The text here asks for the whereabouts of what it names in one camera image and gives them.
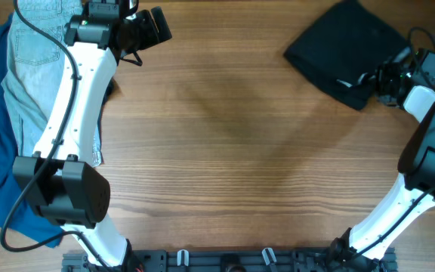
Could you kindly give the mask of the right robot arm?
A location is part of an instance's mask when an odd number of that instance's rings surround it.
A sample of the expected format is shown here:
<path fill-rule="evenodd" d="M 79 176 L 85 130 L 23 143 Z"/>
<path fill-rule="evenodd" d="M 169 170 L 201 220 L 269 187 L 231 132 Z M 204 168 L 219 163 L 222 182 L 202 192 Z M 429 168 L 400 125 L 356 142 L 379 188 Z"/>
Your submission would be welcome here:
<path fill-rule="evenodd" d="M 409 72 L 401 77 L 412 86 L 399 92 L 398 101 L 419 126 L 400 156 L 390 191 L 327 249 L 325 262 L 335 270 L 377 268 L 392 242 L 435 206 L 435 52 L 419 49 L 412 55 Z"/>

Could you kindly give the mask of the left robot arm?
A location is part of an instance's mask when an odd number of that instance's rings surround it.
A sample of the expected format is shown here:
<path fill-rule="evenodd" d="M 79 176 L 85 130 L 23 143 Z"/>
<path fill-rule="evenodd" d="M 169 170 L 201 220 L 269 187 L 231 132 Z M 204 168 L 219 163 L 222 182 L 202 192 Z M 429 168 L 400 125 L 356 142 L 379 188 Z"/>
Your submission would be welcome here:
<path fill-rule="evenodd" d="M 92 166 L 103 99 L 120 61 L 141 65 L 139 52 L 171 38 L 163 10 L 133 1 L 90 1 L 71 18 L 60 47 L 63 77 L 48 124 L 33 153 L 14 161 L 21 199 L 72 235 L 91 271 L 142 271 L 143 263 L 107 211 L 110 184 Z"/>

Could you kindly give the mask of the black shorts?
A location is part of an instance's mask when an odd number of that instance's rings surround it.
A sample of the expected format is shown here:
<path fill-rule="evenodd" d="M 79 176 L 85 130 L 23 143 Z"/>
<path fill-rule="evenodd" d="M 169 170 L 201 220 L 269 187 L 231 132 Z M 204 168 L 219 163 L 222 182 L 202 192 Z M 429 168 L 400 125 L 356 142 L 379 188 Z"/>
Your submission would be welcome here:
<path fill-rule="evenodd" d="M 361 110 L 375 89 L 370 77 L 406 46 L 394 28 L 358 1 L 342 1 L 305 29 L 284 57 L 320 91 Z"/>

